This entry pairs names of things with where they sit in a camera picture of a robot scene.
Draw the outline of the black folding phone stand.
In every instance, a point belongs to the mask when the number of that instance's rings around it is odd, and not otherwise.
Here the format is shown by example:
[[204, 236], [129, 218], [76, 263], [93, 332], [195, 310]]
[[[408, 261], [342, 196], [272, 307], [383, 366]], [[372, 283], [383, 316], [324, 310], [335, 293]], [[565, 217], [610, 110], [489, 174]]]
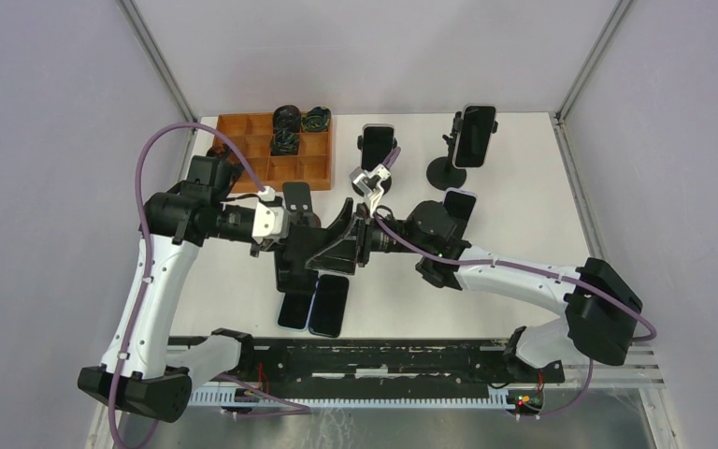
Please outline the black folding phone stand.
[[307, 268], [307, 261], [328, 241], [325, 228], [293, 225], [284, 243], [274, 251], [277, 291], [283, 294], [312, 294], [318, 273]]

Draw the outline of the lilac case phone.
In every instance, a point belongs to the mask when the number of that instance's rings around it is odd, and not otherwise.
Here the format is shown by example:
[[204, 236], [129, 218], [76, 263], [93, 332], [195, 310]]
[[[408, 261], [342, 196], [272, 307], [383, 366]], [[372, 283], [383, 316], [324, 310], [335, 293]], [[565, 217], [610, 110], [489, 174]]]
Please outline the lilac case phone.
[[457, 220], [462, 225], [467, 225], [477, 200], [477, 195], [474, 193], [449, 187], [445, 190], [442, 204], [454, 220]]

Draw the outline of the dark blue case phone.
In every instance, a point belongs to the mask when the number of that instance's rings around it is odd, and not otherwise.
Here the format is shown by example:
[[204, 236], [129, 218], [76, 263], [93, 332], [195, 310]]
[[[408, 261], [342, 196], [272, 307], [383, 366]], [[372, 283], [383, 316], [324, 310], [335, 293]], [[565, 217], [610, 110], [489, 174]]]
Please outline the dark blue case phone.
[[333, 339], [340, 335], [349, 288], [347, 277], [322, 275], [319, 278], [309, 317], [311, 334]]

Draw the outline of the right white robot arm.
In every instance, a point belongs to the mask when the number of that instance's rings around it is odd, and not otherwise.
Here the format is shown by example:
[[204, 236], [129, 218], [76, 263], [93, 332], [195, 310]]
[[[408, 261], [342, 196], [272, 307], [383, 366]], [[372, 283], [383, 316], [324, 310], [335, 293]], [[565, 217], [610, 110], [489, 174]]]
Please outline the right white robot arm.
[[347, 200], [340, 217], [316, 229], [299, 254], [304, 268], [352, 275], [372, 253], [416, 253], [416, 271], [436, 288], [491, 293], [553, 313], [550, 322], [521, 326], [510, 337], [502, 367], [515, 382], [556, 361], [624, 364], [642, 302], [608, 262], [589, 257], [579, 267], [530, 264], [471, 244], [466, 224], [434, 200], [421, 202], [404, 220]]

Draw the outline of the light blue case phone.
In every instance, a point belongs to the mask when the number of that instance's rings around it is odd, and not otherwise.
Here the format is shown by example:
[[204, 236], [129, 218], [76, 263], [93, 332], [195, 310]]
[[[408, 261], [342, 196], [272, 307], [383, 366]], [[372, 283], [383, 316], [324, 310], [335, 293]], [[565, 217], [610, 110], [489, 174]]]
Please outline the light blue case phone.
[[280, 304], [277, 326], [293, 331], [307, 331], [314, 297], [314, 292], [286, 293]]

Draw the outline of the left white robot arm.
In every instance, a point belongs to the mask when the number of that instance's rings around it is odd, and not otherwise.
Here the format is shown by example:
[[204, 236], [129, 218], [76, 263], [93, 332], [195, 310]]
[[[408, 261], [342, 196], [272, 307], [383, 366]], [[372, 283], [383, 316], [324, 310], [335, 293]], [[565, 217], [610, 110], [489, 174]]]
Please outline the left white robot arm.
[[120, 412], [173, 423], [198, 387], [225, 373], [234, 381], [256, 369], [251, 335], [218, 329], [177, 355], [167, 346], [182, 287], [207, 239], [268, 251], [288, 234], [290, 213], [272, 189], [254, 208], [228, 206], [236, 165], [196, 156], [187, 177], [139, 200], [136, 274], [113, 339], [98, 365], [79, 373], [78, 388]]

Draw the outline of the wooden round base phone stand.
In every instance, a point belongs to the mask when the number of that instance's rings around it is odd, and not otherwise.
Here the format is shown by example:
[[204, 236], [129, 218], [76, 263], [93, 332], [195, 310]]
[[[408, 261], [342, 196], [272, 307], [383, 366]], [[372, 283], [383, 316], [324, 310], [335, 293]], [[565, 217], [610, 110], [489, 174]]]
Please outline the wooden round base phone stand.
[[313, 210], [310, 186], [304, 181], [288, 181], [282, 185], [285, 209], [292, 225], [319, 228], [320, 218]]

